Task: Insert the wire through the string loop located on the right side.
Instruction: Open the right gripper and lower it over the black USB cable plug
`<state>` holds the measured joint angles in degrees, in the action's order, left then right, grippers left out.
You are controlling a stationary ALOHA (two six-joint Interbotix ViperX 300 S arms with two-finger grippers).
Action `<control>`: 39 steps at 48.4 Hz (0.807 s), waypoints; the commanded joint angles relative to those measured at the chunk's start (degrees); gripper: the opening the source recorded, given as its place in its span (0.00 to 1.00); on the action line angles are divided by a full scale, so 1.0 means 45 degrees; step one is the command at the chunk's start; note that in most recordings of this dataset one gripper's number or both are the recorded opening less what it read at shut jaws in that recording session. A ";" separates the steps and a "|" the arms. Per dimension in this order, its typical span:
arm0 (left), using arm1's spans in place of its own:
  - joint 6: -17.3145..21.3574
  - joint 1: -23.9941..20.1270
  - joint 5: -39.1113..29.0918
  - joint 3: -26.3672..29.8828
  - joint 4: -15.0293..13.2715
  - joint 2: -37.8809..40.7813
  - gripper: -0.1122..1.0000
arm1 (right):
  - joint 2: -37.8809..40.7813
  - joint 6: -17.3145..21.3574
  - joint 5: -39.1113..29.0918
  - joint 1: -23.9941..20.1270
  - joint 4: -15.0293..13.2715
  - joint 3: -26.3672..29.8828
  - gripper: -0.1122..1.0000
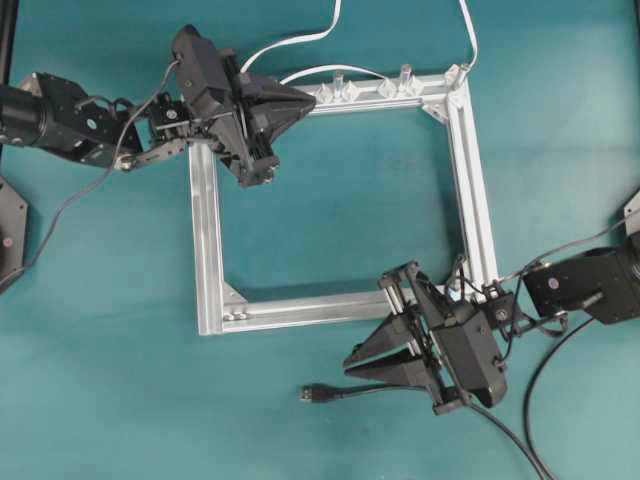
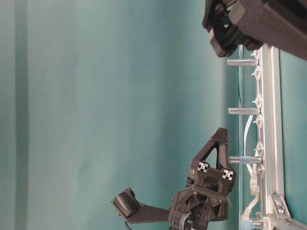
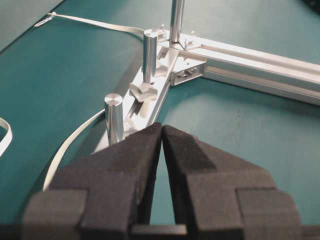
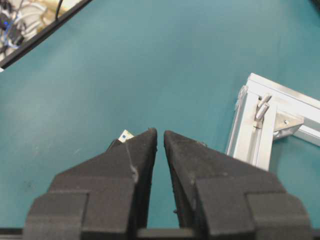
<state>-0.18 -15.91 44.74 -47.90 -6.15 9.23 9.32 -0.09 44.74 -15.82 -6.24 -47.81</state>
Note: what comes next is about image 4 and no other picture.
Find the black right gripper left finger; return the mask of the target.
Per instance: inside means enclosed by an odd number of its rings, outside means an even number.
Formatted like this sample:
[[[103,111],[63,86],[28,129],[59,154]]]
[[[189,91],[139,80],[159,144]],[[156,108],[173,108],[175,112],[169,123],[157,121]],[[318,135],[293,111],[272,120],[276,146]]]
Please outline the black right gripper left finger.
[[[26,240],[128,240],[148,220],[157,130],[58,173],[30,207]]]

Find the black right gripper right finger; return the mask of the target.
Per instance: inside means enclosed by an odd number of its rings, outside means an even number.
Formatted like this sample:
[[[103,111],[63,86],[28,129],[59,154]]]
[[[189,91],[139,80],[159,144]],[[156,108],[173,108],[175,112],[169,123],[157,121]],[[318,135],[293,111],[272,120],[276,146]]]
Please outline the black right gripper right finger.
[[[206,240],[311,240],[309,215],[276,175],[167,130],[179,224]]]

